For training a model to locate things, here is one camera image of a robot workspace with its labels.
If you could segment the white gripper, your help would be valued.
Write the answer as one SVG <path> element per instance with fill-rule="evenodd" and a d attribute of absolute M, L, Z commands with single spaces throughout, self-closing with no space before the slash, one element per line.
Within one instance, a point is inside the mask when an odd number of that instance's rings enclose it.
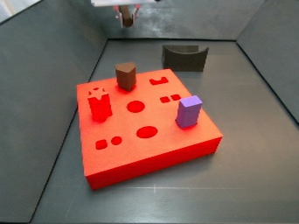
<path fill-rule="evenodd" d="M 141 10 L 141 4 L 153 4 L 158 3 L 161 0 L 90 0 L 91 4 L 95 7 L 107 7 L 114 6 L 114 11 L 117 13 L 117 19 L 122 18 L 122 12 L 119 10 L 119 5 L 135 5 L 135 10 L 133 13 L 133 19 L 134 21 L 138 19 L 138 13 Z"/>

